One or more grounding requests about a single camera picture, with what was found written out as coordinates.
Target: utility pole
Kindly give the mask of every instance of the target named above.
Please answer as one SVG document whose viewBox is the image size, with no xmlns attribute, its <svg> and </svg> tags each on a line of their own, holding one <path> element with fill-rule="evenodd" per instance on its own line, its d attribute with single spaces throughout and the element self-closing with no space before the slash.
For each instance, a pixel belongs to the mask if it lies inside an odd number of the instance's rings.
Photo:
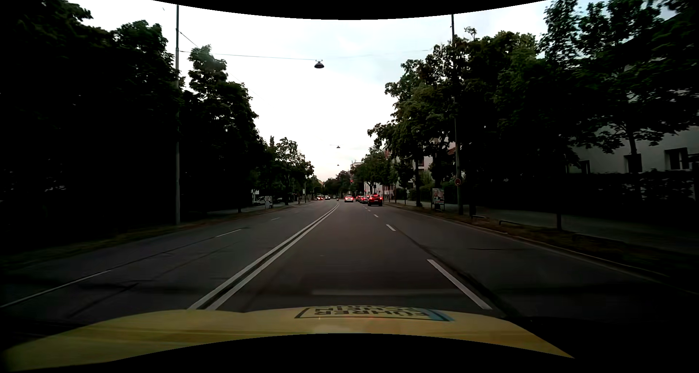
<svg viewBox="0 0 699 373">
<path fill-rule="evenodd" d="M 177 73 L 177 91 L 179 92 L 179 4 L 175 20 L 175 71 Z M 177 143 L 175 143 L 175 225 L 179 226 L 179 105 L 177 110 Z"/>
<path fill-rule="evenodd" d="M 451 46 L 454 47 L 456 36 L 454 35 L 454 14 L 451 15 Z M 453 63 L 453 75 L 454 75 L 454 81 L 453 85 L 457 84 L 457 61 L 456 61 L 456 54 L 454 54 L 454 59 L 452 60 Z M 456 145 L 456 148 L 454 148 L 454 156 L 456 156 L 456 161 L 457 161 L 457 178 L 461 179 L 461 163 L 459 162 L 459 139 L 457 138 L 457 116 L 454 115 L 454 144 Z M 459 215 L 463 215 L 463 200 L 461 198 L 461 185 L 463 185 L 463 181 L 459 183 L 457 186 L 457 205 L 459 206 Z"/>
</svg>

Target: car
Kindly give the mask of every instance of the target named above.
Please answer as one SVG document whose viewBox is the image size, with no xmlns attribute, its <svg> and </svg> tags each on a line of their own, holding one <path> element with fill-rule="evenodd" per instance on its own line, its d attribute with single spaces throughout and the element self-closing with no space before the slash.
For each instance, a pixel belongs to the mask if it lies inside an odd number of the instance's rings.
<svg viewBox="0 0 699 373">
<path fill-rule="evenodd" d="M 369 201 L 366 203 L 369 207 L 372 205 L 378 205 L 379 207 L 384 206 L 384 198 L 379 196 L 378 194 L 372 194 L 371 197 L 369 198 Z"/>
</svg>

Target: car hood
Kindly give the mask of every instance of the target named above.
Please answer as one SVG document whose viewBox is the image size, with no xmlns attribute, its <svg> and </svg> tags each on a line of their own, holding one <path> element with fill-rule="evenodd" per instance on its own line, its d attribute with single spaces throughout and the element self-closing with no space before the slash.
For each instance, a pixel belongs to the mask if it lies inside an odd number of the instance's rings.
<svg viewBox="0 0 699 373">
<path fill-rule="evenodd" d="M 313 306 L 249 313 L 168 310 L 87 325 L 4 351 L 16 372 L 109 362 L 200 344 L 289 334 L 406 334 L 469 340 L 558 356 L 564 351 L 509 321 L 400 306 Z"/>
</svg>

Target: window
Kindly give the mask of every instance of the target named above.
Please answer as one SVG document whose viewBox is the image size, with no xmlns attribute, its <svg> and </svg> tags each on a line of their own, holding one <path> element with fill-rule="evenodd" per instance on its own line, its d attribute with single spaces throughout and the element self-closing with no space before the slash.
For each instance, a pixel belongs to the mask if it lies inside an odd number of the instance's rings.
<svg viewBox="0 0 699 373">
<path fill-rule="evenodd" d="M 626 172 L 642 172 L 641 154 L 624 156 Z"/>
<path fill-rule="evenodd" d="M 580 171 L 582 172 L 582 174 L 587 175 L 590 173 L 590 161 L 589 160 L 581 160 L 580 162 L 578 162 L 578 164 L 580 165 L 579 168 L 580 168 Z"/>
<path fill-rule="evenodd" d="M 668 170 L 687 170 L 689 168 L 687 148 L 669 149 L 665 151 L 665 156 Z"/>
</svg>

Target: sky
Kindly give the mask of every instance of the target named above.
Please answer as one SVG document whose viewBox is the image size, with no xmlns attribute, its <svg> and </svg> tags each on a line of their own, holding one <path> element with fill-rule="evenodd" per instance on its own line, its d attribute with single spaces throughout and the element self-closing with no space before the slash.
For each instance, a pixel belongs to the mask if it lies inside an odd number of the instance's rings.
<svg viewBox="0 0 699 373">
<path fill-rule="evenodd" d="M 175 53 L 174 4 L 67 1 L 91 11 L 94 19 L 84 23 L 102 29 L 136 20 L 159 23 L 169 40 L 168 52 Z M 608 0 L 580 0 L 579 6 L 600 1 Z M 464 36 L 463 29 L 471 26 L 478 37 L 510 30 L 538 38 L 546 32 L 544 9 L 550 2 L 454 14 L 456 33 Z M 663 18 L 669 16 L 663 12 Z M 325 181 L 368 153 L 373 138 L 366 130 L 386 123 L 393 112 L 395 100 L 384 94 L 385 84 L 399 80 L 401 63 L 424 59 L 436 44 L 450 40 L 451 17 L 308 20 L 179 6 L 179 32 L 182 75 L 187 76 L 192 67 L 187 60 L 190 50 L 210 44 L 214 56 L 227 61 L 229 81 L 242 82 L 249 89 L 260 135 L 267 142 L 270 136 L 297 142 L 316 176 Z M 325 68 L 315 69 L 316 60 L 322 60 Z"/>
</svg>

